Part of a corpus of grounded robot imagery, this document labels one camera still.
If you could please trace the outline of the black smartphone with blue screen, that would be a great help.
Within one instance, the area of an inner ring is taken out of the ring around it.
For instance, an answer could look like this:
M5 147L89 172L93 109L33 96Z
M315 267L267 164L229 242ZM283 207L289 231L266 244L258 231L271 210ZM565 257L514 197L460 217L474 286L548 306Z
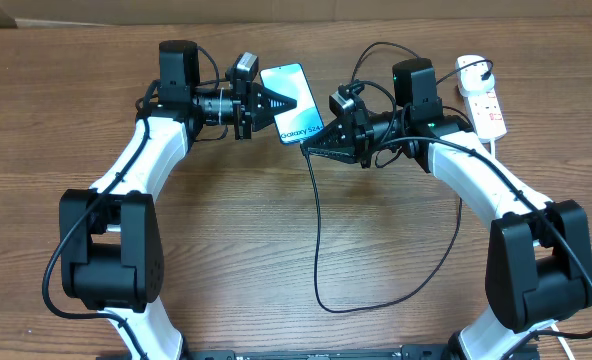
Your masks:
M289 100L289 110L275 116L275 125L282 144L302 142L324 127L309 82L300 63L263 69L262 84L267 90Z

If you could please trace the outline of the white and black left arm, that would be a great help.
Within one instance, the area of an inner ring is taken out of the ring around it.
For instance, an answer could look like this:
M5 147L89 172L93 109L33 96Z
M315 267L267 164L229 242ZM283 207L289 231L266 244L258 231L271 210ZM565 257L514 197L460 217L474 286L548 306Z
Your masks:
M165 265L155 202L173 168L203 127L230 125L236 139L248 139L296 106L256 82L259 60L249 52L201 81L204 52L193 41L160 43L160 76L135 103L132 139L104 176L60 199L60 243L43 275L44 304L60 318L108 320L127 359L191 356L160 298Z

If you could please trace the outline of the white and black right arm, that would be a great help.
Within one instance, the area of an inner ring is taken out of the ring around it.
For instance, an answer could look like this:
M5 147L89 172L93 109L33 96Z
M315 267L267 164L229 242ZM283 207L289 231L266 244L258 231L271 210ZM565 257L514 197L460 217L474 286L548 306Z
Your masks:
M334 120L305 140L320 156L369 167L382 150L414 159L452 188L489 231L487 308L444 345L406 345L405 359L534 359L535 340L592 308L588 219L575 201L555 202L531 189L482 145L463 118L448 115L432 62L412 58L392 68L393 108L370 113L364 83L342 85L329 99Z

